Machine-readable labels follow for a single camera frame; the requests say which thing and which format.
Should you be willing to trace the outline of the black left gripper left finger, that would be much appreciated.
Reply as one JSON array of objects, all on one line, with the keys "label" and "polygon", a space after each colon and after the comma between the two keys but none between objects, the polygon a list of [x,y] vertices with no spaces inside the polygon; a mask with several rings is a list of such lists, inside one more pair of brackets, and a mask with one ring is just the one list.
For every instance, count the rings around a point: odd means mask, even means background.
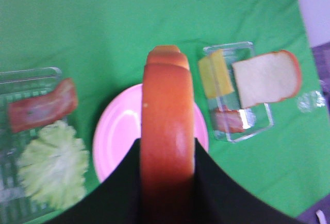
[{"label": "black left gripper left finger", "polygon": [[113,173],[53,223],[141,223],[139,152],[136,139]]}]

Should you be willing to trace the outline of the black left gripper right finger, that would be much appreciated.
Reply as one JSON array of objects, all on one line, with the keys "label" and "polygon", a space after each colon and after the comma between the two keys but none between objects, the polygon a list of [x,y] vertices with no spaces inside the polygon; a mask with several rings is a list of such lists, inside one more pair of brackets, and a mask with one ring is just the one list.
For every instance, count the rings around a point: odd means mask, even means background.
[{"label": "black left gripper right finger", "polygon": [[195,139],[195,223],[302,223],[233,180]]}]

